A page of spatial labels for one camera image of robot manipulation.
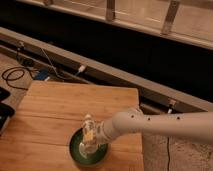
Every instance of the wooden table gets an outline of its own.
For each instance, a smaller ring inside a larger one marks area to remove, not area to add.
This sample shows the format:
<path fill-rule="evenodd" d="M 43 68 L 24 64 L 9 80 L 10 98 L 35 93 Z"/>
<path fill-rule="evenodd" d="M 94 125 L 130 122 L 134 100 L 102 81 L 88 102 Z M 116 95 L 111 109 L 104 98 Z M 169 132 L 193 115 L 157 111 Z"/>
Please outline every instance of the wooden table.
<path fill-rule="evenodd" d="M 94 168 L 77 167 L 68 146 L 85 114 L 102 121 L 137 106 L 136 89 L 34 81 L 0 139 L 0 170 L 143 171 L 140 134 L 111 143 Z"/>

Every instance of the electrical wire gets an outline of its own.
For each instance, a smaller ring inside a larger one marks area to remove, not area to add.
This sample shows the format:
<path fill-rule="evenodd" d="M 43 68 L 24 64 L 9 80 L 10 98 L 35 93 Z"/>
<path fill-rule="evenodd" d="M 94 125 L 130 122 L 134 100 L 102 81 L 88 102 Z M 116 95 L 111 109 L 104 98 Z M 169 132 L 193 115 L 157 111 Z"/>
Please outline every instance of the electrical wire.
<path fill-rule="evenodd" d="M 167 148 L 167 155 L 168 155 L 167 171 L 170 170 L 170 160 L 171 160 L 169 145 L 170 145 L 170 138 L 167 137 L 167 145 L 166 145 L 166 148 Z"/>
<path fill-rule="evenodd" d="M 22 63 L 21 63 L 21 59 L 19 58 L 19 52 L 21 51 L 21 49 L 20 48 L 17 48 L 17 51 L 16 51 L 16 56 L 15 56 L 15 58 L 16 58 L 16 60 L 17 60 L 17 62 L 21 65 Z M 24 77 L 24 75 L 26 74 L 26 72 L 28 72 L 29 73 L 29 75 L 30 75 L 30 77 L 33 79 L 33 72 L 37 72 L 38 70 L 32 70 L 32 69 L 30 69 L 30 68 L 27 68 L 27 67 L 12 67 L 12 68 L 9 68 L 9 69 L 6 69 L 2 74 L 1 74 L 1 77 L 2 77 L 2 79 L 4 80 L 4 81 L 6 81 L 6 84 L 9 86 L 9 87 L 11 87 L 11 88 L 15 88 L 15 89 L 19 89 L 19 90 L 28 90 L 27 88 L 25 88 L 25 87 L 18 87 L 18 86 L 14 86 L 14 85 L 12 85 L 10 82 L 12 82 L 12 81 L 17 81 L 17 80 L 19 80 L 19 79 L 21 79 L 21 78 L 23 78 Z M 14 73 L 16 73 L 16 72 L 19 72 L 19 73 L 21 73 L 19 76 L 17 76 L 17 77 L 12 77 L 11 78 L 11 76 L 12 75 L 14 75 Z"/>
<path fill-rule="evenodd" d="M 173 106 L 169 106 L 168 114 L 172 114 Z M 168 162 L 167 162 L 167 171 L 170 171 L 170 161 L 171 161 L 171 155 L 170 155 L 170 138 L 167 137 L 167 143 L 166 143 L 166 149 L 167 149 L 167 155 L 168 155 Z"/>
<path fill-rule="evenodd" d="M 50 65 L 51 65 L 51 67 L 52 67 L 52 69 L 53 69 L 55 75 L 56 75 L 59 79 L 62 79 L 62 80 L 73 80 L 73 77 L 63 77 L 63 76 L 61 76 L 61 75 L 58 73 L 56 67 L 53 65 L 53 63 L 52 63 L 50 57 L 49 57 L 49 56 L 47 55 L 47 53 L 44 51 L 44 49 L 41 48 L 41 51 L 42 51 L 42 53 L 44 54 L 44 56 L 47 58 L 47 60 L 49 61 L 49 63 L 50 63 Z"/>

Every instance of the green bowl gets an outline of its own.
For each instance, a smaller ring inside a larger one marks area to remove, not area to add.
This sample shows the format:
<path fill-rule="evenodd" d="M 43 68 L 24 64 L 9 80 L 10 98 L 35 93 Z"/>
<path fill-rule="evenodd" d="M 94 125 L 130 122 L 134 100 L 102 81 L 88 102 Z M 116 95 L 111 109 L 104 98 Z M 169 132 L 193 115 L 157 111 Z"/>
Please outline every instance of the green bowl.
<path fill-rule="evenodd" d="M 93 166 L 98 164 L 106 155 L 108 144 L 101 145 L 98 150 L 87 155 L 87 158 L 84 158 L 79 152 L 79 144 L 83 139 L 82 128 L 75 132 L 70 141 L 70 154 L 72 159 L 79 164 L 80 166 Z"/>

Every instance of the power cord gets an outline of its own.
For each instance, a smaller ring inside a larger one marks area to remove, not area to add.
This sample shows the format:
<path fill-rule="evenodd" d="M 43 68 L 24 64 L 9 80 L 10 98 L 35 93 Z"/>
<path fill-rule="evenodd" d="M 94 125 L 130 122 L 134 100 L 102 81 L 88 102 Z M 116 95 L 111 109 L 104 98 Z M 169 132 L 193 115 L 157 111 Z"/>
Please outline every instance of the power cord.
<path fill-rule="evenodd" d="M 14 85 L 10 84 L 10 82 L 17 81 L 17 80 L 23 78 L 26 72 L 28 72 L 30 77 L 33 79 L 32 72 L 36 72 L 36 71 L 38 71 L 38 70 L 31 70 L 27 67 L 12 67 L 12 68 L 5 70 L 2 73 L 1 77 L 3 80 L 6 81 L 6 84 L 11 88 L 20 89 L 20 90 L 28 90 L 27 88 L 24 88 L 24 87 L 14 86 Z M 15 78 L 14 77 L 11 78 L 11 76 L 16 72 L 21 72 L 21 75 L 15 77 Z"/>
<path fill-rule="evenodd" d="M 59 78 L 59 79 L 62 79 L 62 80 L 72 80 L 73 77 L 63 77 L 61 76 L 58 71 L 57 71 L 57 68 L 53 65 L 50 57 L 47 55 L 47 53 L 44 51 L 44 49 L 41 48 L 41 51 L 42 53 L 44 54 L 44 56 L 47 58 L 47 60 L 49 61 L 53 71 L 55 72 L 55 75 Z M 87 66 L 86 65 L 81 65 L 79 68 L 78 68 L 78 72 L 75 74 L 75 76 L 78 76 L 80 73 L 83 73 L 85 70 L 86 70 Z"/>
<path fill-rule="evenodd" d="M 175 103 L 176 101 L 174 100 L 170 101 L 169 110 L 167 112 L 168 114 L 172 114 Z M 167 171 L 170 171 L 171 155 L 170 155 L 170 138 L 169 137 L 167 137 L 166 149 L 167 149 L 167 155 L 168 155 Z"/>
<path fill-rule="evenodd" d="M 17 51 L 16 51 L 16 60 L 17 62 L 20 64 L 20 65 L 23 65 L 25 64 L 26 66 L 29 66 L 30 64 L 32 64 L 32 61 L 31 60 L 23 60 L 20 58 L 19 56 L 19 52 L 23 49 L 23 47 L 19 47 L 17 48 Z M 2 74 L 1 74 L 1 77 L 4 81 L 6 81 L 6 84 L 11 87 L 11 88 L 15 88 L 15 89 L 19 89 L 19 90 L 28 90 L 27 88 L 24 88 L 24 87 L 18 87 L 18 86 L 14 86 L 12 84 L 10 84 L 10 82 L 12 81 L 17 81 L 21 78 L 24 77 L 25 73 L 28 72 L 30 77 L 33 79 L 33 72 L 37 72 L 38 70 L 32 70 L 26 66 L 21 66 L 21 67 L 12 67 L 12 68 L 9 68 L 9 69 L 6 69 Z M 16 72 L 21 72 L 21 75 L 17 76 L 17 77 L 12 77 L 11 76 L 16 73 Z"/>

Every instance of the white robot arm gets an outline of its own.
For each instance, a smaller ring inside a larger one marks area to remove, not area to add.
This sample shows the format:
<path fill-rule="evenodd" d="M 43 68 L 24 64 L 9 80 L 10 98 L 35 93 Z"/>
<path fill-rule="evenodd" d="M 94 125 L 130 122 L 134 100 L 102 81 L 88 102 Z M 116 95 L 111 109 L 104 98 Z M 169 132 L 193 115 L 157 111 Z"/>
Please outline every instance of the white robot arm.
<path fill-rule="evenodd" d="M 213 112 L 144 115 L 140 109 L 130 108 L 98 124 L 87 115 L 79 149 L 83 155 L 93 153 L 101 144 L 109 143 L 123 134 L 138 132 L 213 144 Z"/>

